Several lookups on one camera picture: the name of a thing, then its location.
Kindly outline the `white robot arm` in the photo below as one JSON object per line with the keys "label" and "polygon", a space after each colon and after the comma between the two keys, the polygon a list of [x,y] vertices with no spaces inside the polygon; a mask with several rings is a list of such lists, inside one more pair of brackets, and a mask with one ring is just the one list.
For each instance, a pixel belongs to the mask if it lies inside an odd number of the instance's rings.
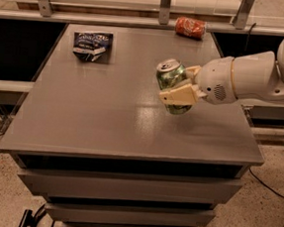
{"label": "white robot arm", "polygon": [[204,66],[183,68],[181,72],[183,80],[172,81],[158,93],[167,106],[191,106],[198,99],[211,104],[251,98],[284,103],[284,40],[276,53],[222,57]]}

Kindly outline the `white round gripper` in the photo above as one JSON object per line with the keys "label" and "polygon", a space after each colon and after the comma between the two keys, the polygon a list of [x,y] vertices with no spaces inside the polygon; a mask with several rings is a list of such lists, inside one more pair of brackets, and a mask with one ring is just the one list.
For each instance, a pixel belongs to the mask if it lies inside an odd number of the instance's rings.
{"label": "white round gripper", "polygon": [[158,93],[159,99],[165,105],[176,106],[192,106],[202,98],[214,105],[236,102],[232,85],[234,60],[234,57],[222,57],[209,61],[203,67],[188,66],[185,73],[194,85],[188,83],[179,88],[161,90]]}

